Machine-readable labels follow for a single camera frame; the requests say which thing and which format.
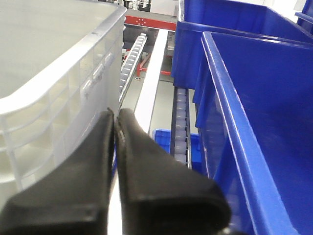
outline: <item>bin rim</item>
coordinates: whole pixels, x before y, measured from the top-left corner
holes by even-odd
[[[76,65],[80,59],[83,58],[113,28],[114,23],[122,18],[126,12],[126,8],[120,5],[104,2],[97,3],[115,7],[115,10],[94,30],[74,44],[11,95],[0,98],[0,117],[28,107],[42,98],[58,80]]]

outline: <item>small blue bin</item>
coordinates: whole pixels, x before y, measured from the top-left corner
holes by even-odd
[[[313,231],[313,45],[203,33],[210,76],[198,105],[202,160],[232,225]]]
[[[153,131],[153,139],[158,143],[166,152],[170,153],[171,145],[171,131],[164,129],[156,129]],[[199,145],[199,135],[191,134],[191,161],[192,169],[202,174],[201,166],[201,152]]]
[[[194,89],[201,63],[201,34],[229,33],[279,41],[312,43],[313,37],[297,24],[265,6],[228,0],[181,0],[172,76],[174,86]]]

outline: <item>red metal frame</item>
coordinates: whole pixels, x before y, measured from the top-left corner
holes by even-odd
[[[132,24],[132,25],[140,25],[140,26],[146,26],[146,27],[152,27],[152,28],[162,28],[162,29],[168,29],[172,31],[176,31],[176,23],[174,22],[167,22],[167,21],[159,21],[159,20],[153,20],[153,19],[147,19],[147,18],[141,18],[137,16],[126,16],[125,23]],[[140,76],[141,71],[147,71],[147,68],[144,67],[144,65],[147,63],[147,61],[150,59],[151,54],[148,54],[148,56],[137,65],[137,76]],[[160,72],[163,75],[170,76],[170,71],[161,71]]]
[[[145,68],[144,65],[147,63],[147,61],[150,59],[150,57],[151,57],[151,54],[149,53],[147,55],[147,57],[142,62],[138,63],[138,65],[137,65],[137,77],[140,76],[140,72],[147,71],[147,68]],[[171,72],[170,71],[163,71],[162,70],[160,73],[163,74],[163,75],[166,75],[166,76],[171,76]]]
[[[141,18],[138,16],[126,16],[125,23],[176,31],[176,23],[174,22],[159,21],[159,20]]]

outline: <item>white plastic crate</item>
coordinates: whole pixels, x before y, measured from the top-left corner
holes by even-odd
[[[0,0],[0,209],[117,111],[124,7]]]

